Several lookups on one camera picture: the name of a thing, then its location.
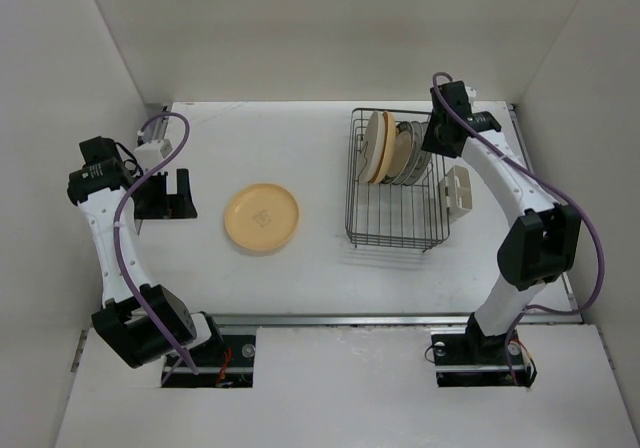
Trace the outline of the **white blue-rimmed plate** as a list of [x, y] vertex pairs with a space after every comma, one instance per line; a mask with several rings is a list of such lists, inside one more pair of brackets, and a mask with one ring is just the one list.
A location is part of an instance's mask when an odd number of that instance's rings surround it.
[[[413, 135], [413, 142], [412, 142], [412, 149], [413, 149], [414, 128], [412, 127], [411, 122], [400, 122], [399, 125], [398, 125], [398, 130], [399, 130], [399, 133], [402, 132], [402, 131], [409, 131]], [[392, 183], [393, 185], [402, 185], [402, 181], [409, 174], [409, 170], [410, 170], [409, 166], [413, 162], [413, 160], [414, 160], [414, 158], [412, 156], [412, 150], [411, 150], [411, 155], [409, 157], [409, 160], [408, 160], [408, 163], [407, 163], [405, 169], [400, 174], [400, 176]]]

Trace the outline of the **white black-patterned plate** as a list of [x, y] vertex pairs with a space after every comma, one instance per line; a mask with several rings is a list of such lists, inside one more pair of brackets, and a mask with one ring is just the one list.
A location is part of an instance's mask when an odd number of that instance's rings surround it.
[[422, 148], [425, 137], [423, 124], [418, 121], [412, 121], [411, 125], [414, 128], [414, 144], [412, 149], [414, 160], [409, 166], [409, 174], [402, 181], [403, 186], [416, 184], [422, 178], [431, 159], [431, 154]]

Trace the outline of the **tan yellow plate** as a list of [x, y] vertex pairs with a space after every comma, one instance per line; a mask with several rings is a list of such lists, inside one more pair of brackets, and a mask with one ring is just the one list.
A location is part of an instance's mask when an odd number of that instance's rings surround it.
[[383, 181], [392, 162], [394, 146], [396, 142], [397, 129], [394, 116], [389, 111], [382, 113], [385, 123], [385, 143], [380, 158], [379, 166], [375, 172], [375, 176], [370, 180], [372, 184], [379, 184]]

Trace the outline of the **cream white plate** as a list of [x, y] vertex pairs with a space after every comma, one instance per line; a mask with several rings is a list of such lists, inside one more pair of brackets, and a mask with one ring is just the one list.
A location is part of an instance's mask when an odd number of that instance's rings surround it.
[[361, 183], [368, 183], [378, 170], [385, 145], [386, 127], [381, 112], [374, 111], [366, 125], [357, 158], [356, 175]]

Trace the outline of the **metal wire dish rack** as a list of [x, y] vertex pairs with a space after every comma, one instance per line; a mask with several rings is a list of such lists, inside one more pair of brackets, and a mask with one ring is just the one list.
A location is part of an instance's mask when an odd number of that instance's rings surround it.
[[371, 108], [364, 107], [351, 113], [345, 207], [347, 237], [356, 247], [425, 252], [450, 236], [447, 203], [439, 188], [445, 175], [444, 158], [433, 155], [411, 185], [373, 185], [358, 181], [356, 160], [365, 146], [366, 123], [372, 114]]

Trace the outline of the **orange yellow plate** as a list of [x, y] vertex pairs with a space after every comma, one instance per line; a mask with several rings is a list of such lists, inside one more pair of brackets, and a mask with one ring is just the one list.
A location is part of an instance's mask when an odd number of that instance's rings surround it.
[[236, 193], [224, 211], [224, 227], [240, 248], [270, 253], [284, 247], [300, 221], [296, 198], [284, 187], [257, 183]]

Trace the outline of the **beige plate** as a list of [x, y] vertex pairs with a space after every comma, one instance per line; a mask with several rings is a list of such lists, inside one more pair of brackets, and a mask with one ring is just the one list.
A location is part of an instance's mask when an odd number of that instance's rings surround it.
[[382, 184], [392, 184], [405, 169], [412, 150], [413, 135], [402, 131], [396, 136], [392, 159]]

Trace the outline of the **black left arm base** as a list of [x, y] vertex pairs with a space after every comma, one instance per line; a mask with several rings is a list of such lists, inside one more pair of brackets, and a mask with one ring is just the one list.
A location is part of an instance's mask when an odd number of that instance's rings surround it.
[[223, 342], [212, 339], [189, 349], [199, 369], [191, 369], [174, 355], [165, 358], [161, 388], [252, 388], [256, 355], [256, 336], [252, 334], [223, 335]]

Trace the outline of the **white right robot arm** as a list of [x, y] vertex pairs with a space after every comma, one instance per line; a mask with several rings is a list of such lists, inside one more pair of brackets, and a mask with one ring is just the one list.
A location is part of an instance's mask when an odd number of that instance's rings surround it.
[[463, 337], [470, 359], [493, 363], [526, 306], [573, 266], [581, 216], [531, 178], [496, 118], [473, 112], [463, 82], [436, 84], [430, 93], [433, 107], [423, 150], [463, 159], [480, 175], [509, 224], [496, 255], [498, 279], [469, 317]]

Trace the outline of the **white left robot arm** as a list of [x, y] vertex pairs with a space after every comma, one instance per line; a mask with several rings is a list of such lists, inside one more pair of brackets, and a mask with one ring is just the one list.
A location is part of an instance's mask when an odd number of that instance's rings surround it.
[[158, 176], [130, 174], [110, 138], [84, 141], [80, 150], [85, 164], [69, 175], [67, 193], [89, 223], [102, 270], [102, 308], [91, 315], [94, 329], [132, 368], [170, 352], [191, 368], [192, 356], [205, 365], [217, 362], [223, 339], [210, 330], [196, 332], [186, 305], [152, 280], [139, 257], [136, 203], [147, 197], [131, 189], [147, 191]]

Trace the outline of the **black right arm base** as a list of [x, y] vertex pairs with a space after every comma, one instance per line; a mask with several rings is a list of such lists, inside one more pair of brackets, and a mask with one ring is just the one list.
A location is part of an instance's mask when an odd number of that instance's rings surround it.
[[530, 388], [538, 370], [518, 340], [508, 348], [499, 342], [487, 354], [476, 353], [463, 333], [436, 332], [430, 350], [439, 388], [511, 387]]

